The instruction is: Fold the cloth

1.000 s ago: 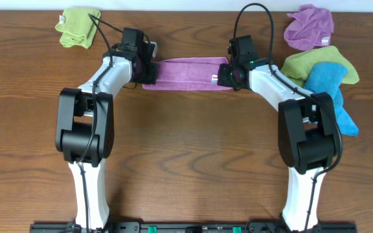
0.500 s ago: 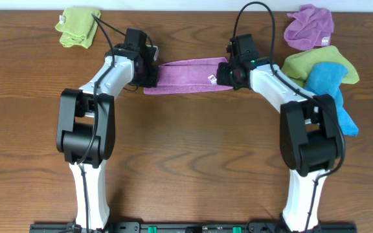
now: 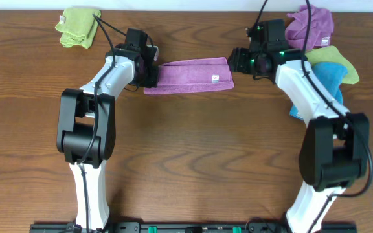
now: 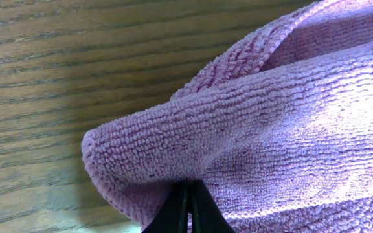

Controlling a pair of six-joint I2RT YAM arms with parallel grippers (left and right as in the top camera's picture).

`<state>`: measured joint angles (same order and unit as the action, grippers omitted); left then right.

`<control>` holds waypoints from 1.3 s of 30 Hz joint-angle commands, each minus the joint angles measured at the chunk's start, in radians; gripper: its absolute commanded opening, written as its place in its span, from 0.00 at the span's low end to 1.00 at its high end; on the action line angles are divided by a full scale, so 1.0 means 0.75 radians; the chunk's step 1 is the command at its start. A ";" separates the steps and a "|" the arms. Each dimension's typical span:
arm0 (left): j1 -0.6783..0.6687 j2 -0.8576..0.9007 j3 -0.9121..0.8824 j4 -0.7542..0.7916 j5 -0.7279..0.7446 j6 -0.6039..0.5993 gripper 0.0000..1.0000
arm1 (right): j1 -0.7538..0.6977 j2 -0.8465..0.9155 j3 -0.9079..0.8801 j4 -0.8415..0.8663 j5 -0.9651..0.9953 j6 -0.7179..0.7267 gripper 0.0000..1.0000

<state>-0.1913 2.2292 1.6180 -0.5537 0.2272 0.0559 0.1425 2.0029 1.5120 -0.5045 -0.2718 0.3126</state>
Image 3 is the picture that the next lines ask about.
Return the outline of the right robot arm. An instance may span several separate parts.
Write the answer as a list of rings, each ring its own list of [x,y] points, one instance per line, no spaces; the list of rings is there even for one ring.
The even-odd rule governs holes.
[[[248,48],[235,48],[232,72],[267,78],[283,90],[306,124],[299,153],[302,186],[285,222],[275,232],[356,232],[350,223],[323,223],[327,211],[345,190],[372,174],[368,118],[352,114],[317,79],[304,53],[290,49],[281,20],[263,21],[246,30]]]

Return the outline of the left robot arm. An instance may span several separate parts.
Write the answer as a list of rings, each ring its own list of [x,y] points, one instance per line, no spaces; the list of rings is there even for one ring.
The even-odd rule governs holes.
[[[104,66],[90,82],[61,95],[56,146],[74,175],[75,231],[106,229],[106,164],[116,141],[115,102],[129,84],[156,85],[158,56],[157,46],[118,45],[106,54]]]

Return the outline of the purple microfiber cloth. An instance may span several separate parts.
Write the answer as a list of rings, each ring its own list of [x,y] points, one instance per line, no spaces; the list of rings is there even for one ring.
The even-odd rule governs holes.
[[[232,89],[232,73],[224,57],[173,61],[159,66],[156,87],[144,94],[187,94]]]

